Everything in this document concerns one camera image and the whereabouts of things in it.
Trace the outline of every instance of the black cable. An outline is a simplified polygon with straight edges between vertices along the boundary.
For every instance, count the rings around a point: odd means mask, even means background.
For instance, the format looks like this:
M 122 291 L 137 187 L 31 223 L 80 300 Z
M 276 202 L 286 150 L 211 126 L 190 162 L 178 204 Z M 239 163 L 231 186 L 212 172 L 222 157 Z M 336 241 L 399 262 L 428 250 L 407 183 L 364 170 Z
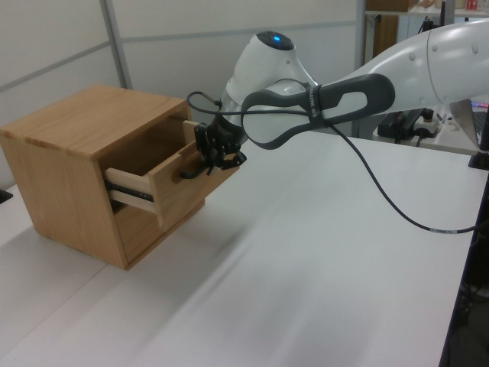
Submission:
M 428 20 L 428 17 L 425 17 L 425 19 L 423 20 L 423 23 L 421 24 L 421 27 L 419 27 L 418 29 L 418 33 L 417 34 L 420 34 L 421 33 L 421 30 L 423 29 L 423 25 L 424 25 L 424 22 Z
M 209 115 L 221 115 L 221 116 L 237 116 L 237 115 L 266 115 L 266 114 L 271 114 L 271 113 L 286 113 L 289 115 L 302 115 L 302 116 L 307 116 L 306 111 L 294 111 L 292 109 L 271 109 L 267 111 L 246 111 L 246 112 L 220 112 L 220 111 L 211 111 L 209 109 L 201 109 L 200 107 L 195 106 L 191 101 L 190 98 L 192 98 L 194 95 L 199 95 L 203 96 L 204 98 L 208 99 L 209 101 L 214 101 L 213 99 L 208 98 L 208 96 L 204 92 L 200 91 L 195 91 L 191 92 L 187 97 L 186 97 L 186 102 L 189 104 L 190 107 L 195 109 L 196 111 L 202 112 L 202 113 L 207 113 Z M 214 104 L 218 106 L 219 102 L 214 101 Z
M 471 231 L 475 231 L 477 229 L 480 229 L 482 227 L 485 227 L 487 225 L 489 225 L 489 220 L 486 220 L 485 222 L 481 223 L 481 224 L 478 224 L 476 226 L 472 226 L 472 227 L 468 227 L 468 228 L 465 228 L 465 229 L 451 229 L 451 230 L 447 230 L 447 229 L 436 229 L 436 228 L 430 228 L 428 226 L 424 226 L 423 224 L 419 224 L 418 222 L 412 220 L 410 217 L 408 217 L 406 214 L 403 213 L 403 211 L 401 209 L 399 209 L 397 207 L 396 204 L 394 204 L 394 202 L 389 198 L 389 196 L 386 194 L 386 192 L 384 191 L 384 189 L 382 188 L 381 184 L 379 183 L 379 181 L 377 180 L 377 178 L 375 177 L 374 175 L 374 172 L 372 172 L 372 169 L 370 168 L 370 166 L 368 165 L 367 161 L 365 160 L 363 154 L 358 150 L 357 147 L 355 147 L 355 145 L 350 141 L 350 139 L 348 139 L 342 132 L 340 132 L 334 125 L 330 125 L 330 124 L 326 124 L 327 127 L 331 128 L 336 134 L 338 134 L 339 136 L 341 136 L 343 138 L 344 141 L 346 141 L 346 143 L 348 145 L 350 145 L 351 149 L 353 149 L 353 151 L 357 154 L 357 156 L 360 158 L 361 160 L 361 163 L 364 164 L 365 168 L 367 169 L 367 172 L 368 174 L 370 174 L 370 177 L 372 178 L 372 180 L 374 181 L 375 183 L 375 186 L 377 186 L 377 189 L 379 189 L 379 191 L 381 192 L 382 196 L 384 197 L 385 200 L 387 200 L 387 202 L 394 208 L 394 210 L 397 211 L 397 213 L 402 216 L 405 220 L 407 220 L 409 223 L 415 225 L 416 227 L 419 227 L 421 229 L 424 229 L 426 231 L 429 231 L 429 232 L 434 232 L 434 233 L 445 233 L 445 234 L 450 234 L 450 235 L 454 235 L 454 234 L 459 234 L 459 233 L 466 233 L 466 232 L 471 232 Z
M 423 132 L 420 132 L 419 133 L 419 138 L 418 138 L 418 142 L 416 143 L 416 148 L 419 147 L 419 143 L 424 139 L 425 137 L 423 136 Z
M 307 112 L 293 111 L 293 110 L 288 110 L 288 109 L 284 109 L 284 110 L 277 109 L 277 110 L 268 110 L 268 111 L 247 111 L 247 112 L 217 112 L 217 111 L 210 111 L 208 109 L 201 109 L 199 107 L 196 107 L 195 105 L 193 105 L 190 102 L 190 98 L 192 96 L 196 95 L 196 94 L 199 94 L 199 95 L 202 96 L 205 93 L 198 92 L 198 91 L 197 92 L 190 93 L 187 96 L 187 98 L 186 98 L 187 102 L 189 103 L 189 106 L 192 107 L 193 109 L 195 109 L 196 111 L 207 113 L 207 114 L 210 114 L 210 115 L 260 115 L 260 114 L 264 115 L 264 114 L 270 114 L 270 113 L 284 113 L 284 114 L 290 114 L 290 115 L 305 115 L 305 116 L 307 116 Z M 429 231 L 429 232 L 444 233 L 444 234 L 449 234 L 449 235 L 455 235 L 455 234 L 461 234 L 461 233 L 467 233 L 467 232 L 479 230 L 479 229 L 484 228 L 487 225 L 489 225 L 489 219 L 488 219 L 485 222 L 482 222 L 482 223 L 480 223 L 480 224 L 478 224 L 476 226 L 472 226 L 472 227 L 468 227 L 468 228 L 464 228 L 464 229 L 436 229 L 436 228 L 431 228 L 431 227 L 428 227 L 428 226 L 424 226 L 423 224 L 420 224 L 420 223 L 416 222 L 415 220 L 411 219 L 406 214 L 404 214 L 404 212 L 401 209 L 399 209 L 397 207 L 397 205 L 394 204 L 394 202 L 389 198 L 389 196 L 384 191 L 384 189 L 382 188 L 381 184 L 379 183 L 379 181 L 375 177 L 374 172 L 372 172 L 372 169 L 368 165 L 368 163 L 365 160 L 363 154 L 358 150 L 357 147 L 355 147 L 355 145 L 350 141 L 350 139 L 348 139 L 346 137 L 346 135 L 344 135 L 342 132 L 340 132 L 333 124 L 331 124 L 329 122 L 325 122 L 325 127 L 331 128 L 344 141 L 346 141 L 346 143 L 351 147 L 351 149 L 353 149 L 353 151 L 360 158 L 361 163 L 364 164 L 365 168 L 367 169 L 368 174 L 370 174 L 371 179 L 375 183 L 375 186 L 377 186 L 377 189 L 379 189 L 379 191 L 381 192 L 381 194 L 384 197 L 384 199 L 387 200 L 387 202 L 393 207 L 394 210 L 396 210 L 396 212 L 400 216 L 402 216 L 406 221 L 408 221 L 409 223 L 413 224 L 414 226 L 416 226 L 418 228 L 421 228 L 421 229 L 424 229 L 424 230 Z

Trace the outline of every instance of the wood grain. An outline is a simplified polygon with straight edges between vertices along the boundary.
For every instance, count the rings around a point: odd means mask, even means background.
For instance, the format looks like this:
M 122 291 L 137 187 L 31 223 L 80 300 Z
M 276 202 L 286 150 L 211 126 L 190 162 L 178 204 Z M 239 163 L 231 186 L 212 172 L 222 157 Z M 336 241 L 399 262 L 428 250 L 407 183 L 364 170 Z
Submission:
M 199 152 L 194 142 L 148 172 L 158 222 L 163 231 L 174 226 L 238 169 L 221 171 L 215 168 L 209 176 L 204 172 L 192 180 L 180 178 L 182 170 L 194 170 L 199 164 Z
M 105 177 L 112 183 L 128 189 L 136 190 L 142 193 L 151 194 L 150 181 L 147 176 L 138 176 L 128 172 L 109 168 L 105 170 Z
M 34 228 L 121 268 L 127 258 L 96 162 L 0 138 Z
M 186 108 L 183 99 L 93 86 L 4 126 L 0 135 L 95 160 Z
M 145 199 L 141 199 L 139 197 L 132 196 L 127 193 L 121 193 L 120 191 L 115 190 L 109 191 L 108 197 L 120 203 L 128 204 L 130 206 L 146 210 L 150 213 L 156 213 L 156 208 L 151 201 L 147 201 Z
M 129 261 L 126 270 L 136 265 L 203 205 L 204 202 L 202 201 L 166 232 L 161 231 L 157 217 L 152 213 L 131 206 L 127 206 L 116 213 L 115 221 L 121 233 L 122 243 Z

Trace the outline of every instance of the cardboard box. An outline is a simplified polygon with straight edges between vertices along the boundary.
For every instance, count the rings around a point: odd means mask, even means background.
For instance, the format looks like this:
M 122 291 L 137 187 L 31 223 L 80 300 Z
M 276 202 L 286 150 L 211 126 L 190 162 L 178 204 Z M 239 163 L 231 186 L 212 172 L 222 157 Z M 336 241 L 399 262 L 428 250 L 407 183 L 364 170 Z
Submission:
M 417 0 L 365 0 L 365 10 L 408 12 Z

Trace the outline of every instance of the open drawer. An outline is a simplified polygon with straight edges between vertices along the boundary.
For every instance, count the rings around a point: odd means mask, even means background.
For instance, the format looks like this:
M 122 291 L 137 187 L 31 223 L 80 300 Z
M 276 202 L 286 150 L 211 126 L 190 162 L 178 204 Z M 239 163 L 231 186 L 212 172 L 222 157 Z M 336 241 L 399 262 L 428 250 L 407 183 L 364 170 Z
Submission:
M 100 164 L 109 198 L 156 214 L 162 232 L 174 227 L 237 169 L 180 178 L 200 165 L 196 126 L 172 116 L 105 156 Z

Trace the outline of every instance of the robotic arm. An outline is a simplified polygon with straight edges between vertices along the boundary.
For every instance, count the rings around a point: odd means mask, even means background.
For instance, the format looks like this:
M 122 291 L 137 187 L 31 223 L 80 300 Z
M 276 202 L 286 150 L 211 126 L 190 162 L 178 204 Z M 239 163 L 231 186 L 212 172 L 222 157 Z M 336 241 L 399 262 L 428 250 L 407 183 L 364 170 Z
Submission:
M 275 149 L 300 132 L 486 93 L 488 34 L 489 21 L 436 28 L 326 85 L 318 85 L 304 70 L 288 37 L 256 34 L 216 103 L 212 124 L 196 129 L 204 169 L 242 164 L 246 157 L 240 148 L 247 139 Z M 229 154 L 234 157 L 226 159 Z

